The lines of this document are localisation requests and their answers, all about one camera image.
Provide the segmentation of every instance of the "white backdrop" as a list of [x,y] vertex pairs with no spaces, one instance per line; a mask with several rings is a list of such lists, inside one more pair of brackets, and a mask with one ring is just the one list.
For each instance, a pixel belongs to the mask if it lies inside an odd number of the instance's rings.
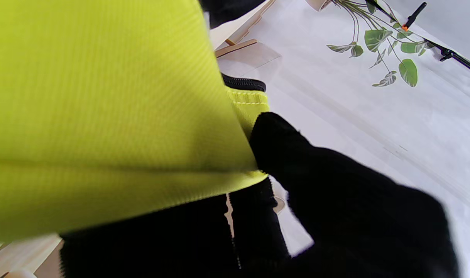
[[[424,0],[385,0],[401,15],[408,17]],[[432,36],[470,59],[470,0],[432,0],[415,23]]]
[[[397,6],[394,0],[390,4]],[[417,3],[404,8],[413,12],[416,7]],[[223,57],[220,67],[244,68],[242,76],[265,81],[271,110],[314,145],[341,151],[441,200],[463,277],[470,277],[470,71],[452,59],[439,62],[431,51],[420,57],[398,51],[401,59],[417,64],[418,85],[412,88],[398,76],[396,83],[374,88],[371,85],[387,73],[383,65],[369,69],[376,53],[364,48],[362,56],[348,58],[350,53],[326,46],[348,44],[352,35],[352,19],[334,5],[318,13],[304,0],[277,0],[246,39],[258,39],[281,58],[267,59],[247,71],[260,56],[248,47],[236,57]],[[363,33],[360,37],[358,43],[364,46]],[[449,45],[457,43],[452,37]],[[397,70],[393,55],[385,60]],[[281,224],[289,250],[295,253],[309,244],[309,238],[288,215],[280,215]]]

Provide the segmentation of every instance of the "gloved hand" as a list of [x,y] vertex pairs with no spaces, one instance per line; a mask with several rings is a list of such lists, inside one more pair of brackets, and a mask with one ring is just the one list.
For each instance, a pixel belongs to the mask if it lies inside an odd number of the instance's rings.
[[325,277],[458,277],[441,204],[336,151],[312,146],[274,113],[262,113],[250,145],[259,168],[289,193],[314,246],[279,273]]

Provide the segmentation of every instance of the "stitching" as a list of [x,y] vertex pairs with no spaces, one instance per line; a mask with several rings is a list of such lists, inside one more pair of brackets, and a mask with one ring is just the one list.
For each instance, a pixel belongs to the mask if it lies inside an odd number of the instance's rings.
[[232,93],[236,93],[237,95],[260,95],[262,97],[267,98],[267,95],[262,94],[262,93],[240,93],[240,92],[234,92],[234,91],[232,91]]
[[263,104],[263,105],[267,105],[267,103],[265,102],[233,102],[235,104],[254,104],[254,105],[258,105],[258,104]]

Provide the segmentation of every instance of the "yellow-green fabric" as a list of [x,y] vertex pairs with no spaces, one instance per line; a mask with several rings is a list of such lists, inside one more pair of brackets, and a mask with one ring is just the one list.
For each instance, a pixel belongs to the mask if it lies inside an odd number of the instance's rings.
[[0,241],[257,183],[197,0],[0,0]]

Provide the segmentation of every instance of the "zipper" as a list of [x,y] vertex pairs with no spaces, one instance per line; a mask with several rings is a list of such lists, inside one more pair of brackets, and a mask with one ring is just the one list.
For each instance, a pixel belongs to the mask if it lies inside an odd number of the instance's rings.
[[262,81],[249,78],[231,77],[223,73],[221,76],[223,76],[225,85],[230,88],[237,90],[259,90],[261,92],[265,92],[265,83]]

